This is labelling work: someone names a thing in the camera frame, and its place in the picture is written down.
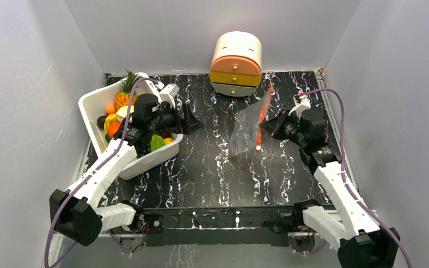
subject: plastic bag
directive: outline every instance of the plastic bag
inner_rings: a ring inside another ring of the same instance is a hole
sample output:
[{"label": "plastic bag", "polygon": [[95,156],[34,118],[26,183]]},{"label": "plastic bag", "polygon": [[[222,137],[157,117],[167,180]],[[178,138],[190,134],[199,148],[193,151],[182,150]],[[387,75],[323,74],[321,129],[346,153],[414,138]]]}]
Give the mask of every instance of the plastic bag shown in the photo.
[{"label": "plastic bag", "polygon": [[242,152],[248,152],[260,144],[259,124],[264,120],[269,110],[272,96],[272,85],[260,101],[241,110],[237,115],[234,131],[230,139],[230,154],[238,156]]}]

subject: black marble table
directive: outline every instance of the black marble table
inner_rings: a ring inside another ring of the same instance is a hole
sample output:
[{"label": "black marble table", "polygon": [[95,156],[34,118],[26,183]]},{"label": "black marble table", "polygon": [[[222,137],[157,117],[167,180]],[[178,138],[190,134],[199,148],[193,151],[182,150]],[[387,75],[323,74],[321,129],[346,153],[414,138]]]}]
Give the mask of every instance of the black marble table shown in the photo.
[{"label": "black marble table", "polygon": [[[104,194],[101,206],[123,200],[143,208],[292,205],[311,198],[329,203],[327,194],[302,164],[298,147],[292,142],[277,141],[263,133],[261,152],[243,153],[235,159],[228,153],[235,115],[240,110],[259,101],[273,84],[271,106],[266,116],[273,118],[283,107],[293,107],[294,95],[318,88],[314,72],[264,73],[257,91],[242,98],[216,93],[208,75],[154,78],[180,87],[177,101],[189,101],[203,128],[184,136],[176,157],[131,180],[118,178]],[[106,85],[120,79],[109,77]],[[321,107],[326,115],[320,94],[311,95],[311,102],[312,106]],[[327,137],[336,144],[329,122]],[[87,166],[96,158],[91,147]]]}]

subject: pineapple crown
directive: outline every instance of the pineapple crown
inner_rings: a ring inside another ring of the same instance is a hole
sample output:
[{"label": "pineapple crown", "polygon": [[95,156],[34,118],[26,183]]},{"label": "pineapple crown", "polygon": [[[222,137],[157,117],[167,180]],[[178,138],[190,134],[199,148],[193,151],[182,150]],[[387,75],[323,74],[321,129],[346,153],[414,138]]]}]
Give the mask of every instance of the pineapple crown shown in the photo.
[{"label": "pineapple crown", "polygon": [[122,85],[120,86],[121,90],[125,93],[130,93],[134,84],[140,79],[140,77],[136,78],[139,73],[133,73],[132,71],[126,70],[126,80],[122,81]]}]

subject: toy fruit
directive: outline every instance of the toy fruit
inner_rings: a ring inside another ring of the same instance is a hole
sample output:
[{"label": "toy fruit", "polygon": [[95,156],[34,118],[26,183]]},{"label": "toy fruit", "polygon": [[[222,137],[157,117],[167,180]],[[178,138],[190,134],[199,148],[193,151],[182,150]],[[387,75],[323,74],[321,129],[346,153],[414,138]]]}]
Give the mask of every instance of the toy fruit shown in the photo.
[{"label": "toy fruit", "polygon": [[106,114],[116,113],[116,111],[117,110],[114,107],[114,103],[111,103],[108,106],[106,106]]},{"label": "toy fruit", "polygon": [[109,136],[108,133],[105,134],[104,139],[106,140],[107,143],[111,141],[111,137]]},{"label": "toy fruit", "polygon": [[152,140],[150,141],[150,151],[158,150],[165,146],[164,139],[160,136],[152,136]]},{"label": "toy fruit", "polygon": [[102,130],[104,129],[104,122],[106,121],[106,117],[107,116],[100,116],[96,120],[96,125],[98,125],[98,127]]},{"label": "toy fruit", "polygon": [[116,134],[117,130],[119,130],[119,127],[121,126],[121,123],[119,122],[112,122],[108,128],[108,135],[110,138],[114,137],[114,134]]},{"label": "toy fruit", "polygon": [[168,131],[162,131],[162,132],[160,133],[160,137],[162,137],[162,138],[164,138],[164,139],[166,139],[166,138],[171,138],[171,134],[170,134],[170,132],[168,132]]},{"label": "toy fruit", "polygon": [[[122,122],[122,120],[124,120],[124,118],[126,118],[127,115],[127,105],[126,106],[122,106],[121,108],[119,108],[119,110],[117,110],[116,116],[117,116],[117,120],[119,122]],[[131,113],[134,113],[134,105],[131,105]]]},{"label": "toy fruit", "polygon": [[109,128],[110,124],[113,122],[117,122],[117,117],[116,117],[115,113],[110,114],[109,116],[106,117],[106,120],[104,122],[104,131],[105,132],[108,132],[108,128]]},{"label": "toy fruit", "polygon": [[[131,94],[131,89],[138,80],[136,79],[137,74],[134,74],[131,71],[127,71],[126,80],[122,81],[121,90],[116,93],[116,98],[114,99],[114,108],[118,111],[122,106],[129,105],[129,95]],[[136,103],[137,96],[134,93],[132,97],[131,104],[134,105]]]},{"label": "toy fruit", "polygon": [[167,145],[167,144],[173,142],[173,139],[172,138],[165,138],[164,142],[165,142],[165,145]]}]

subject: white plastic bin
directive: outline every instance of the white plastic bin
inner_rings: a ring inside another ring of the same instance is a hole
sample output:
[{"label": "white plastic bin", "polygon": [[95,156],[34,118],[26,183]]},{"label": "white plastic bin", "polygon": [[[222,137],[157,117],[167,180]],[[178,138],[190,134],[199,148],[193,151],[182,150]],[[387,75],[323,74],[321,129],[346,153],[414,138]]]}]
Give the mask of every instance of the white plastic bin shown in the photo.
[{"label": "white plastic bin", "polygon": [[[148,77],[145,73],[139,73],[137,77]],[[114,102],[116,93],[120,90],[122,81],[116,82],[104,88],[97,89],[93,92],[83,95],[78,106],[83,116],[84,124],[88,130],[89,138],[93,143],[94,150],[98,157],[102,155],[102,152],[106,149],[107,143],[104,140],[104,131],[100,130],[96,124],[96,119],[104,114],[106,106],[111,102]],[[151,81],[142,81],[139,87],[136,89],[136,94],[151,93],[157,95],[160,101],[160,95],[158,88],[162,89],[164,85],[158,83],[155,86]],[[119,176],[122,179],[128,180],[133,177],[142,174],[143,172],[153,168],[160,163],[169,160],[178,154],[179,143],[183,139],[183,135],[172,134],[173,142],[165,145],[164,147],[151,152],[139,159],[134,160],[128,164]]]}]

